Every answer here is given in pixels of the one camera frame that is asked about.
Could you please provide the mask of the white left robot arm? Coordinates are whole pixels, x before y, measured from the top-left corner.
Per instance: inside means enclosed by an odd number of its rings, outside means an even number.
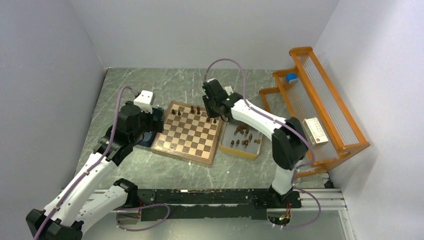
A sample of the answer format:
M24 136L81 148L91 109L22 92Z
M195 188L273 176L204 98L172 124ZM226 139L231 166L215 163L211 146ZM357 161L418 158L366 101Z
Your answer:
M104 216L116 209L141 205L138 186L120 178L96 199L89 197L99 183L133 151L144 133L164 130L164 109L143 111L127 101L115 114L85 166L68 186L42 210L32 209L25 220L35 240L80 240Z

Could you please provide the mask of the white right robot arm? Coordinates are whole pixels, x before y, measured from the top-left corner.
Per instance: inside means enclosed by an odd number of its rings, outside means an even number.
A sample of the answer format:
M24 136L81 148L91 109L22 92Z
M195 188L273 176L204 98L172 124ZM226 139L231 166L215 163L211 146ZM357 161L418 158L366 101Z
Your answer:
M307 140L301 122L291 117L275 116L245 100L239 93L228 92L215 78L206 80L202 97L209 118L220 117L235 120L258 130L272 143L272 157L277 165L271 184L270 202L282 207L293 190L295 167L308 151Z

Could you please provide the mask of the dark chess pieces pile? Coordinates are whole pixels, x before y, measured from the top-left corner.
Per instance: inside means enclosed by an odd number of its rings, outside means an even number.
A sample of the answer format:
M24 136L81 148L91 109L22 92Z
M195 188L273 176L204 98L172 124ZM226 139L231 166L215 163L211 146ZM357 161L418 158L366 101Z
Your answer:
M254 135L252 132L250 132L250 129L251 128L247 124L238 125L233 133L236 139L232 139L229 143L229 146L232 148L234 146L241 145L242 147L247 148L251 142L261 144L262 139L254 138Z

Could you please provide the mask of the wooden chess board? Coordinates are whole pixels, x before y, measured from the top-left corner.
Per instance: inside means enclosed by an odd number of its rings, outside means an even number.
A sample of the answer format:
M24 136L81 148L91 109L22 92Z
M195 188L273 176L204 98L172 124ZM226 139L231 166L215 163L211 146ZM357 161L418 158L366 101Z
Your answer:
M190 113L191 106L194 106L194 114ZM205 108L200 106L201 114L197 115L197 106L172 100L164 116L164 130L156 135L151 151L210 166L215 159L224 121L217 117L216 123L213 118L207 122ZM176 115L171 114L172 109L176 110Z

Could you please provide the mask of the blue tray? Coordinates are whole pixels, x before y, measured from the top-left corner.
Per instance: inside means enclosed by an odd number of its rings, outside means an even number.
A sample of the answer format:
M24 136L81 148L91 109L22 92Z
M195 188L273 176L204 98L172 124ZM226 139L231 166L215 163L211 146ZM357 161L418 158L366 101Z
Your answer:
M153 141L154 141L156 135L157 135L157 132L156 131L152 131L152 132L147 132L146 131L141 136L141 138L138 141L137 145L142 146L142 147L150 148L151 145L153 144Z

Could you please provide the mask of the white clip on table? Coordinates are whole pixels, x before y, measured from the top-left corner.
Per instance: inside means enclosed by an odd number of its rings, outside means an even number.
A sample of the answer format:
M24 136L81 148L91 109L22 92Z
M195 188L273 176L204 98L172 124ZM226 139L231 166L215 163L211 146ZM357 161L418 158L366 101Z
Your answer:
M226 93L230 96L234 93L233 88L231 86L225 86L224 90L226 91Z

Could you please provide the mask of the yellow metal tin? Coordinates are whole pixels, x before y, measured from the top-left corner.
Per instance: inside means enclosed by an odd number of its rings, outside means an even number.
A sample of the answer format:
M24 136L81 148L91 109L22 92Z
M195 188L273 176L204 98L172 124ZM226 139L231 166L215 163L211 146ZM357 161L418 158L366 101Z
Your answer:
M234 130L236 129L236 127L238 125L247 125L246 123L242 122L242 121L238 121L238 120L230 120L229 122L227 122L223 128L223 132L222 132L222 137L221 140L219 142L219 149L227 154L232 154L238 157L242 157L242 158L247 158L250 160L255 160L260 153L260 149L262 146L262 139L263 139L263 134L258 131L257 129L250 127L250 132L253 133L253 137L256 138L261 138L261 143L257 144L254 142L251 142L247 148L239 145L239 146L234 146L234 147L230 147L230 141L232 139L236 139L236 137L234 136Z

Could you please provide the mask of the blue round object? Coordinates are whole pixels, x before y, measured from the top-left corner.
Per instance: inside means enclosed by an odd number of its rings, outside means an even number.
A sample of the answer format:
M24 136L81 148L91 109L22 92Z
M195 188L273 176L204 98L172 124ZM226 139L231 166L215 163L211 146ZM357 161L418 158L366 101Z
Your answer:
M285 78L289 84L294 84L295 82L299 80L298 76L292 72L288 73Z

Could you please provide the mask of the white small box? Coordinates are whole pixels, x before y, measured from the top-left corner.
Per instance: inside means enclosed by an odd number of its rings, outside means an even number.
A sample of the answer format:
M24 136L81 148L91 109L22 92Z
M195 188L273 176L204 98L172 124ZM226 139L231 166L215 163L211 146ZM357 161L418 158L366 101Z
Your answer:
M317 117L305 118L302 125L313 146L324 145L329 142L328 136Z

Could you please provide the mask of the orange wooden rack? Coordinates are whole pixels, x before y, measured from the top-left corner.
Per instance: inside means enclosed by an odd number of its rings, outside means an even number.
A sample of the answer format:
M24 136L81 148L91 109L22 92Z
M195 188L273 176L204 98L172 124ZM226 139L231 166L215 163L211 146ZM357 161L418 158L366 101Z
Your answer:
M294 66L276 70L276 86L262 88L259 95L267 112L271 111L267 95L281 94L291 116L300 121L318 118L328 137L326 144L315 145L312 169L299 172L297 178L328 173L370 146L312 47L295 47L289 51ZM298 81L289 84L288 73Z

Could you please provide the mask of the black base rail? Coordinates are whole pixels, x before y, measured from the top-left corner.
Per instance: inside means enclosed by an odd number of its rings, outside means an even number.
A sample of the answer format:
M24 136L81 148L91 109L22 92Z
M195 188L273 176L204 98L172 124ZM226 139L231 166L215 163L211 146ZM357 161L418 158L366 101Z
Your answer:
M141 221L249 218L268 220L272 210L302 207L300 193L279 195L271 188L139 189Z

